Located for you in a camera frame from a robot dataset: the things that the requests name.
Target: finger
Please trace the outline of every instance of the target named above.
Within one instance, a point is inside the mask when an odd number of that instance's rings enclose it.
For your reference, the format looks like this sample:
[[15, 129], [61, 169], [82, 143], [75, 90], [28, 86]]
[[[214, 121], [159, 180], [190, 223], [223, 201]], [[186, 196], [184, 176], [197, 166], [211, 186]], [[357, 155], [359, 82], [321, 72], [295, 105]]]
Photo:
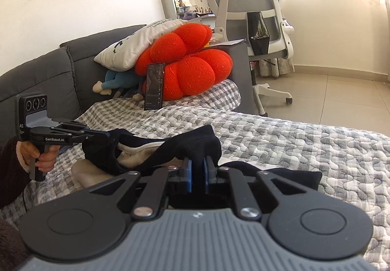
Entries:
[[55, 164], [55, 160], [51, 160], [48, 162], [38, 161], [36, 162], [35, 166], [37, 166], [38, 169], [42, 172], [49, 172], [54, 168], [54, 164]]
[[43, 172], [43, 173], [48, 173], [50, 172], [52, 169], [54, 169], [54, 166], [52, 166], [51, 168], [38, 168], [39, 171]]
[[39, 157], [39, 161], [47, 162], [54, 160], [58, 156], [58, 151], [49, 151], [42, 153]]
[[20, 146], [20, 150], [22, 154], [24, 153], [25, 155], [30, 155], [34, 158], [39, 158], [39, 150], [37, 149], [36, 146], [34, 146], [30, 141], [25, 141], [23, 144]]
[[58, 151], [60, 148], [61, 146], [50, 146], [49, 151]]

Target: chair base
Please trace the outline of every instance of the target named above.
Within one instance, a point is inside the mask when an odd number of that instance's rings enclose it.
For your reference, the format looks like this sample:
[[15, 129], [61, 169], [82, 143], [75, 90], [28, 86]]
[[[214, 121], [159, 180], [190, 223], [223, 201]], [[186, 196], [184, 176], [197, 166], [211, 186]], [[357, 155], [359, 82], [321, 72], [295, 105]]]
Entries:
[[255, 105], [259, 111], [259, 115], [262, 117], [268, 117], [268, 114], [265, 112], [263, 105], [260, 101], [259, 95], [273, 96], [273, 97], [284, 97], [286, 98], [287, 104], [293, 103], [293, 97], [288, 92], [281, 92], [277, 90], [270, 89], [269, 84], [256, 84], [252, 85], [253, 98], [255, 100]]

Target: office chair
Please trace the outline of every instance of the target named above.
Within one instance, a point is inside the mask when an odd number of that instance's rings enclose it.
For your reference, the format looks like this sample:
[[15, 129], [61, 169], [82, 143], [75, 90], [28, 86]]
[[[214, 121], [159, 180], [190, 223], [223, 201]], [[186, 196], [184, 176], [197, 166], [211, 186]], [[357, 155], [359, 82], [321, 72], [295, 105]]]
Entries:
[[[294, 33], [294, 28], [283, 19], [280, 0], [207, 0], [207, 2], [216, 15], [214, 32], [219, 34], [218, 42], [246, 39], [251, 62], [253, 97], [259, 114], [268, 117], [259, 95], [285, 97], [286, 102], [292, 104], [293, 97], [290, 93], [272, 90], [268, 84], [257, 84], [254, 71], [255, 61], [289, 59], [293, 56], [294, 50], [289, 35]], [[253, 18], [257, 19], [258, 23], [251, 23]], [[248, 26], [256, 28], [261, 24], [269, 36], [269, 43], [266, 39], [266, 45], [263, 44], [258, 50], [259, 48], [253, 48], [252, 44], [252, 42], [256, 44], [258, 37], [248, 34]]]

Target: tiled floor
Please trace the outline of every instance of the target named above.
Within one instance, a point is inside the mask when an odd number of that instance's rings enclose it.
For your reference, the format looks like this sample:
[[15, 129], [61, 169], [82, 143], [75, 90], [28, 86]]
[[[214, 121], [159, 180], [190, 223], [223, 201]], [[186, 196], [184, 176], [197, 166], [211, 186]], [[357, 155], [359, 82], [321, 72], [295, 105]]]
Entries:
[[291, 73], [277, 79], [258, 77], [258, 83], [290, 92], [284, 98], [261, 96], [269, 117], [376, 131], [390, 136], [390, 84], [364, 79]]

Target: triple camera module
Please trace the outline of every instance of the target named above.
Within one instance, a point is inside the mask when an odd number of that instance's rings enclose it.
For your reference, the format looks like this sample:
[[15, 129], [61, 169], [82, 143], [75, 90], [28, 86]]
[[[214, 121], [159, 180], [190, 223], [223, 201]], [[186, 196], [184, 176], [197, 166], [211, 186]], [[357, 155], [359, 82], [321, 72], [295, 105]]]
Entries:
[[26, 111], [30, 111], [31, 109], [33, 110], [38, 110], [39, 108], [44, 108], [46, 105], [46, 99], [44, 97], [42, 98], [34, 98], [34, 99], [29, 99], [26, 101]]

